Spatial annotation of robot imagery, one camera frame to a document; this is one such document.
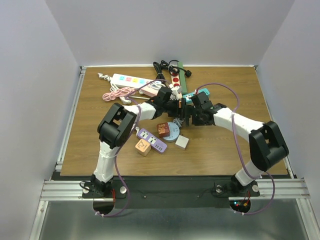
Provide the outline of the light blue round socket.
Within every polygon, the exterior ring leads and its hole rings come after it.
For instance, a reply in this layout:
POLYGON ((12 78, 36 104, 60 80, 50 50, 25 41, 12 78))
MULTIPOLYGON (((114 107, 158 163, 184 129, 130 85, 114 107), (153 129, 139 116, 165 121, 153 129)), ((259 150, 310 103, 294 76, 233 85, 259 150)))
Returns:
POLYGON ((163 137, 163 139, 167 142, 175 142, 180 135, 180 128, 174 122, 167 122, 169 127, 169 136, 163 137))

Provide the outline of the dark red cube socket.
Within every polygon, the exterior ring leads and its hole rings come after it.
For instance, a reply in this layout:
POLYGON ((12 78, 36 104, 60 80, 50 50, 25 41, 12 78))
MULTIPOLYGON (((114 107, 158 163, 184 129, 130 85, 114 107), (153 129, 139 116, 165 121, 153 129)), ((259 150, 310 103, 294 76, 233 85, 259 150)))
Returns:
POLYGON ((165 138, 170 135, 170 127, 167 122, 157 124, 156 128, 160 138, 165 138))

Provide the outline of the peach cube socket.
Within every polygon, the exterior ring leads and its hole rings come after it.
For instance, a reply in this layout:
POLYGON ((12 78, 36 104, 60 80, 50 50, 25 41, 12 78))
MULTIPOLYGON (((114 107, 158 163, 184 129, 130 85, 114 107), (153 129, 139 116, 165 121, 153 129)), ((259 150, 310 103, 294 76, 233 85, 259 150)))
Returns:
POLYGON ((151 151, 151 145, 148 141, 144 139, 140 139, 135 145, 135 149, 140 155, 142 155, 143 157, 146 157, 151 151))

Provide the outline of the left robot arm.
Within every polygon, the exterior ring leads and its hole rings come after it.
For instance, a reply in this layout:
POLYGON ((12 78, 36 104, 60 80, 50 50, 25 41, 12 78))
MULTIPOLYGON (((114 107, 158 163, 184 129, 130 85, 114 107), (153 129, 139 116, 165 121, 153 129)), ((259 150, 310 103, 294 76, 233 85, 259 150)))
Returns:
POLYGON ((115 159, 139 121, 154 120, 163 113, 183 120, 186 105, 186 99, 174 96, 168 87, 161 87, 156 96, 136 105, 114 103, 97 127, 100 148, 90 189, 100 197, 111 193, 115 159))

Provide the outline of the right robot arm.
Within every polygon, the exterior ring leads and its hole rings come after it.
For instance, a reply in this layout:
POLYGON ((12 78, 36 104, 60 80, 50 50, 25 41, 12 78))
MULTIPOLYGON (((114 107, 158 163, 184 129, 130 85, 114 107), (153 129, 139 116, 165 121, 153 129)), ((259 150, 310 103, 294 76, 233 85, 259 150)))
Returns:
POLYGON ((200 92, 191 98, 193 105, 185 107, 185 122, 194 126, 218 126, 230 130, 233 136, 249 143, 250 160, 231 177, 230 189, 242 195, 249 185, 274 165, 289 155, 289 149, 279 126, 274 121, 263 123, 233 112, 226 105, 212 104, 209 97, 200 92))

